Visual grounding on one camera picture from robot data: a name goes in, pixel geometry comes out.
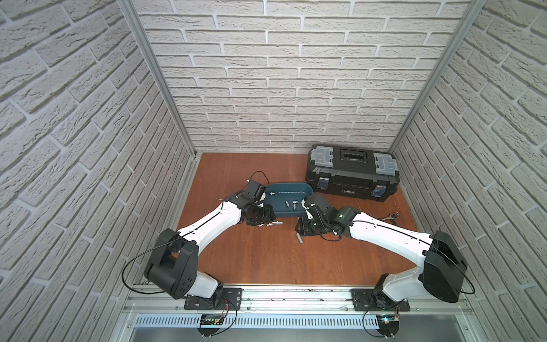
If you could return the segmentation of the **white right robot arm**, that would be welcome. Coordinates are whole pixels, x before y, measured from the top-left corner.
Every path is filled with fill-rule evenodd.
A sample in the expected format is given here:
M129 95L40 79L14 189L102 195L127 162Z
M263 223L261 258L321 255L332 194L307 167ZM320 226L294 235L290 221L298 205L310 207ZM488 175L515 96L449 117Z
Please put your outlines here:
M415 267L397 274L384 274L373 290L378 308L430 294L443 302L456 303L462 293L467 262L456 250L450 235L413 232L376 219L351 207L321 209L305 205L302 235L333 233L377 245L400 255Z

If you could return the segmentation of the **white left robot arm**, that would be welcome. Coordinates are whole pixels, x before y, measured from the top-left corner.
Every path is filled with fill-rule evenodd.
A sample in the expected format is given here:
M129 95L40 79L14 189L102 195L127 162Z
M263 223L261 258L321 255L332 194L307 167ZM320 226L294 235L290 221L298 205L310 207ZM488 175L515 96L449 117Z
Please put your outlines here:
M224 231L241 222L258 226L270 224L275 219L271 205L249 202L239 208L233 202L222 202L188 227L163 231L151 251L145 278L173 299L187 295L217 299L223 285L214 277L198 271L200 253Z

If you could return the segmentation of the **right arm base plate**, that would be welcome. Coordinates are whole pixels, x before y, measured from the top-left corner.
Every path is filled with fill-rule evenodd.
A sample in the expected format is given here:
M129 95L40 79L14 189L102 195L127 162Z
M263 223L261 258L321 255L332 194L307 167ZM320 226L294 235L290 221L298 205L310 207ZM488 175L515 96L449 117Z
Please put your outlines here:
M394 302L386 295L374 289L351 289L350 295L356 312L384 312L394 311L396 309L399 309L402 312L410 311L408 301L402 300L400 302Z

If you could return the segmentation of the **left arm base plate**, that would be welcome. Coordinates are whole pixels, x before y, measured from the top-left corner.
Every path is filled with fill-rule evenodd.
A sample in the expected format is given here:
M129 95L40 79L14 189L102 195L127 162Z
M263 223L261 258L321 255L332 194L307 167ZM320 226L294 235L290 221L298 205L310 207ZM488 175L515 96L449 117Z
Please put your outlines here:
M243 289L240 287L225 287L216 291L211 298L187 295L184 309L187 311L239 311L242 303Z

